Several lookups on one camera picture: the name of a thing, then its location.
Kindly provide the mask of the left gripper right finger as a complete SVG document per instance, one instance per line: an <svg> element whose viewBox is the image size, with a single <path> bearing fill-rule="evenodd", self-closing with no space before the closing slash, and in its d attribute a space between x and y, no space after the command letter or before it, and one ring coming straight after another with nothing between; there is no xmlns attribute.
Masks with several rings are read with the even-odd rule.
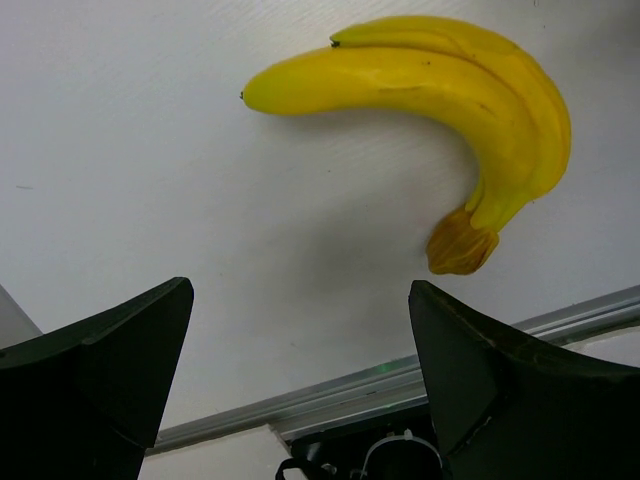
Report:
<svg viewBox="0 0 640 480"><path fill-rule="evenodd" d="M549 344L413 282L410 320L456 479L635 479L639 371Z"/></svg>

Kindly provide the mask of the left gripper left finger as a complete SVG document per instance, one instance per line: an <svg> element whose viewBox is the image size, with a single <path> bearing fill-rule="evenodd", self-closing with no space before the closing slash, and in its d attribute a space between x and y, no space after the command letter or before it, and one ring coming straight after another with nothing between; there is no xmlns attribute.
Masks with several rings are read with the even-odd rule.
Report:
<svg viewBox="0 0 640 480"><path fill-rule="evenodd" d="M1 351L4 479L135 479L155 445L194 289L172 278Z"/></svg>

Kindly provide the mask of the yellow fake banana bunch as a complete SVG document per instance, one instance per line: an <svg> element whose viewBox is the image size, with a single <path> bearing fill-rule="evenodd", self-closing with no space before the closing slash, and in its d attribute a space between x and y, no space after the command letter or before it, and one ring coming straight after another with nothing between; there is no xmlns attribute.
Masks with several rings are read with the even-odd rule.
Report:
<svg viewBox="0 0 640 480"><path fill-rule="evenodd" d="M453 18L388 16L348 26L328 47L256 74L241 97L264 114L388 109L456 131L474 154L478 180L426 243L437 275L481 268L500 231L559 183L570 158L570 114L540 64L509 38Z"/></svg>

